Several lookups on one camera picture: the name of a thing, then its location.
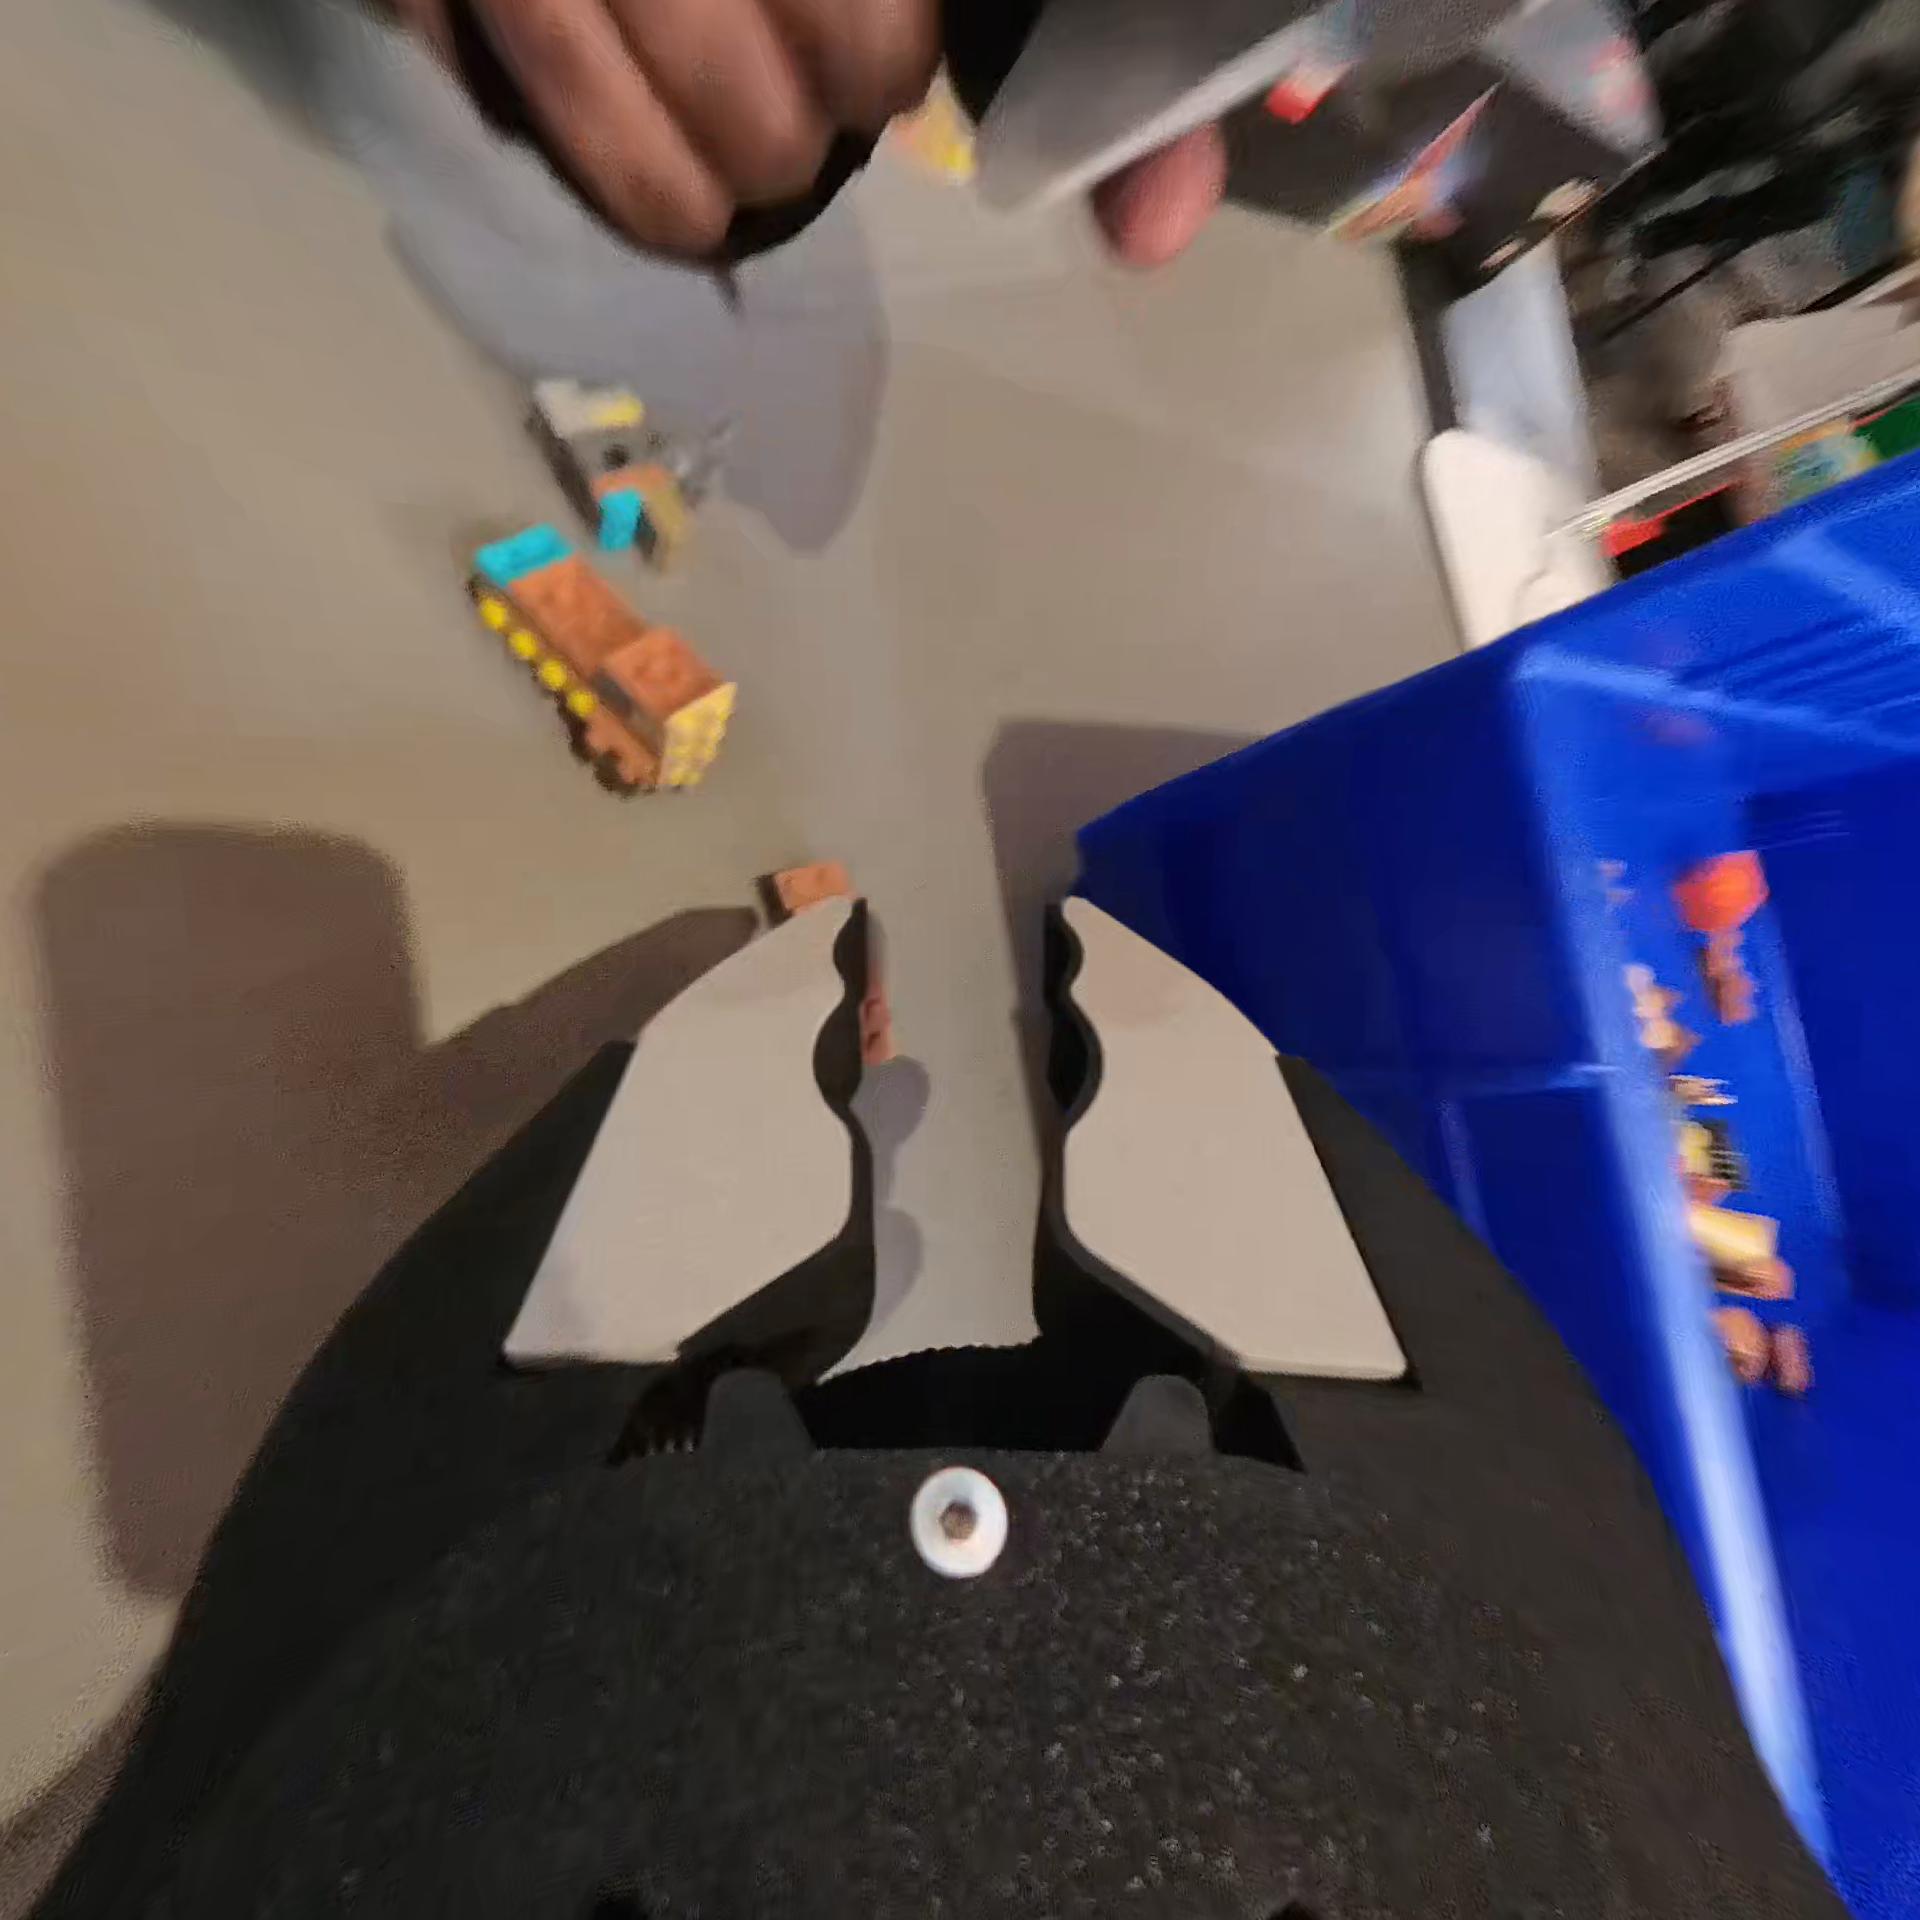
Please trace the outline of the small grey brick model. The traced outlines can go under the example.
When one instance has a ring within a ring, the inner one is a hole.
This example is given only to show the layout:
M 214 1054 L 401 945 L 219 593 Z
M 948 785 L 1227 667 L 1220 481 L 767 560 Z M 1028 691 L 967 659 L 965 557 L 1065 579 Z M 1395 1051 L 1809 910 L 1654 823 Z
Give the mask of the small grey brick model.
M 727 465 L 734 421 L 660 429 L 629 387 L 541 378 L 527 429 L 597 546 L 671 570 Z

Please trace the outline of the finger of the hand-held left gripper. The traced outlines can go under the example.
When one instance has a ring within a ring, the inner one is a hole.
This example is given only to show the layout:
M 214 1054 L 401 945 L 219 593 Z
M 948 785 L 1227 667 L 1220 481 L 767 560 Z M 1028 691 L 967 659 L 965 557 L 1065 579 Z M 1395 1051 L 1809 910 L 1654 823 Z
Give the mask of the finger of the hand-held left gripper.
M 1503 82 L 1609 151 L 1664 142 L 1631 5 L 1360 3 L 1334 23 L 1348 63 L 1318 115 L 1341 133 L 1383 135 L 1420 90 L 1475 98 Z
M 1351 65 L 1351 29 L 1035 29 L 973 137 L 976 191 L 1046 208 L 1278 82 L 1317 98 Z

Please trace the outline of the colourful printed box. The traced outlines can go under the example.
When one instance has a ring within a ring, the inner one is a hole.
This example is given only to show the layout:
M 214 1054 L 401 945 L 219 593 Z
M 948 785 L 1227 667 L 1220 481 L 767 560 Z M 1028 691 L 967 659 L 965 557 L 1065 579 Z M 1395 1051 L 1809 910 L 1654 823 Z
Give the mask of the colourful printed box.
M 1918 389 L 1813 426 L 1760 456 L 1758 518 L 1782 513 L 1918 450 Z

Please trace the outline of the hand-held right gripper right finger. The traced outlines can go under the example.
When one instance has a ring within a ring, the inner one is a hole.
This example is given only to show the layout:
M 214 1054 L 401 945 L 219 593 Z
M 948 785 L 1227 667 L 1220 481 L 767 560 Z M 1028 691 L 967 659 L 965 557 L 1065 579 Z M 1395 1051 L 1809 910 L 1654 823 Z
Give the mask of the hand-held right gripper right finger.
M 1400 1381 L 1408 1359 L 1264 1033 L 1103 907 L 1060 903 L 1063 1226 L 1134 1306 L 1254 1377 Z

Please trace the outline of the orange yellow brick train model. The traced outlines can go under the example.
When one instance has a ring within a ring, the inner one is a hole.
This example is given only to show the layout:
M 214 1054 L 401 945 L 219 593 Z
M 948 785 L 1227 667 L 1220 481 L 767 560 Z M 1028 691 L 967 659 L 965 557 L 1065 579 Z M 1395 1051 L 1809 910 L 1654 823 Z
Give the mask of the orange yellow brick train model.
M 603 789 L 631 799 L 707 781 L 736 686 L 644 619 L 557 529 L 531 523 L 476 546 L 465 590 Z

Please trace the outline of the person's left hand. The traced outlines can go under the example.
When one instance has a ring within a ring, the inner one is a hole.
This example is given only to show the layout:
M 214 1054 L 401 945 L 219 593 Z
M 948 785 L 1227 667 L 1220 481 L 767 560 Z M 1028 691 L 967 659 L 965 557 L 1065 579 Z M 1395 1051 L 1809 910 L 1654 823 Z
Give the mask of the person's left hand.
M 715 269 L 736 208 L 798 197 L 835 128 L 941 70 L 935 3 L 398 3 L 484 125 L 615 238 Z

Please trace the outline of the pile of loose toy bricks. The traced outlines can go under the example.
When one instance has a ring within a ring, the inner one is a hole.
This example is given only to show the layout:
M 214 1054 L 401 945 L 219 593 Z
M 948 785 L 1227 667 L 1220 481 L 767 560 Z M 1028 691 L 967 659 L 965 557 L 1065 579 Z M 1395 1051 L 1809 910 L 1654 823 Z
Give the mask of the pile of loose toy bricks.
M 1832 1229 L 1763 856 L 1607 859 L 1600 886 L 1654 1218 L 1736 1389 L 1805 1407 Z

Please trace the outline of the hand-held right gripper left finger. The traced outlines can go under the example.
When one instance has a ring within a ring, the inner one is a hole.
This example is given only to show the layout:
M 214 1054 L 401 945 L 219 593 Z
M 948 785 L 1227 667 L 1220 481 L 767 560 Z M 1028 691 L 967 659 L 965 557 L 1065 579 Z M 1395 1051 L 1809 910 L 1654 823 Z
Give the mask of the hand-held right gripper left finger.
M 639 1031 L 502 1341 L 518 1370 L 660 1366 L 860 1218 L 862 901 L 830 896 Z

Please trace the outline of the blue plastic bin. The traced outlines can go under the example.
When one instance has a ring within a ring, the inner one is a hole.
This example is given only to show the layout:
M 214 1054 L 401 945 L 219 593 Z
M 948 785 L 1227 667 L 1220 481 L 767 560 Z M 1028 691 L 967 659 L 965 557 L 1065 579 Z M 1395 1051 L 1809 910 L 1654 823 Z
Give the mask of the blue plastic bin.
M 1318 1070 L 1631 1441 L 1855 1917 L 1915 1917 L 1915 456 L 1079 832 L 1083 895 Z M 1748 1398 L 1657 1223 L 1600 864 L 1763 856 L 1831 1289 Z

